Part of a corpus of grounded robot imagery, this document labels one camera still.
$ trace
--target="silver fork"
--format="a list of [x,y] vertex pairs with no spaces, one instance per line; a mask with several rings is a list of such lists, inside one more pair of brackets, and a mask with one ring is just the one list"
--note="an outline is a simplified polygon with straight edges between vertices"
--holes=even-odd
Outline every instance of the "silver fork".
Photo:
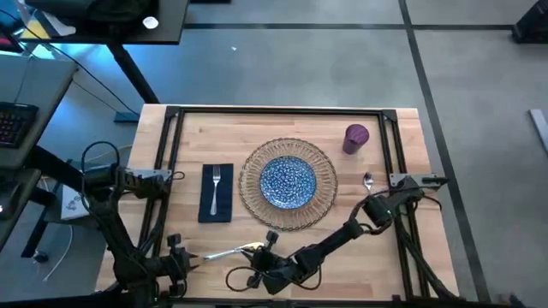
[[221,167],[219,165],[213,165],[213,184],[215,189],[213,189],[213,201],[211,202],[211,210],[209,213],[211,215],[217,214],[217,184],[221,181]]

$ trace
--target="navy napkin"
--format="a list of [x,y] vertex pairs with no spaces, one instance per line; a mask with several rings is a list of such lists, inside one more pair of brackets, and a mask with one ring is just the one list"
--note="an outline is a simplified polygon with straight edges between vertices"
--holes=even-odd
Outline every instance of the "navy napkin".
[[200,194],[200,211],[198,222],[230,222],[232,220],[232,180],[234,164],[223,163],[221,181],[217,184],[217,214],[210,214],[213,201],[213,165],[205,164],[202,168],[202,191]]

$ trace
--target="concrete floor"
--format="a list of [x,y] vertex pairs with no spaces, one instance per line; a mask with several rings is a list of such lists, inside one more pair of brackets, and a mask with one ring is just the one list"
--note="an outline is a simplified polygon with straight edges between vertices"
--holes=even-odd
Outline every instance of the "concrete floor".
[[[414,24],[515,23],[534,0],[407,0]],[[233,0],[191,5],[193,23],[402,24],[397,0]],[[527,115],[548,111],[548,46],[516,45],[508,31],[415,31],[435,109],[492,298],[516,293],[544,306],[548,224],[543,188],[548,157]],[[102,46],[64,45],[124,102],[142,102]],[[405,30],[185,30],[178,46],[128,46],[160,101],[167,104],[277,104],[413,107],[420,112],[435,172],[444,168]],[[122,110],[79,72],[79,83]],[[71,86],[40,145],[77,158],[98,139],[131,144],[135,126],[115,125],[114,112]],[[65,140],[57,136],[62,133]],[[444,224],[462,295],[475,299],[468,261],[446,190]],[[94,288],[104,242],[75,228],[67,259],[48,282],[19,259],[38,208],[30,204],[0,254],[0,300],[86,294]],[[57,260],[68,227],[48,228],[40,249]]]

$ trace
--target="purple plastic cup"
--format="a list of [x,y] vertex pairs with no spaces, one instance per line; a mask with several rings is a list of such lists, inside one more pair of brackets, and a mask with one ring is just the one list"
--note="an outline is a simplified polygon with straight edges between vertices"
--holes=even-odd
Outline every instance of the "purple plastic cup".
[[342,150],[347,154],[355,154],[369,140],[369,131],[360,124],[352,124],[346,129]]

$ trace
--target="blue patterned plate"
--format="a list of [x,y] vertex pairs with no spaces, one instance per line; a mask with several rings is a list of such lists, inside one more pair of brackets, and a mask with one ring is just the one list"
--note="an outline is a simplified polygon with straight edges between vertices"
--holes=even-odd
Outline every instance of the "blue patterned plate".
[[266,200],[280,209],[297,209],[316,191],[316,175],[298,157],[283,156],[268,162],[260,174],[260,190]]

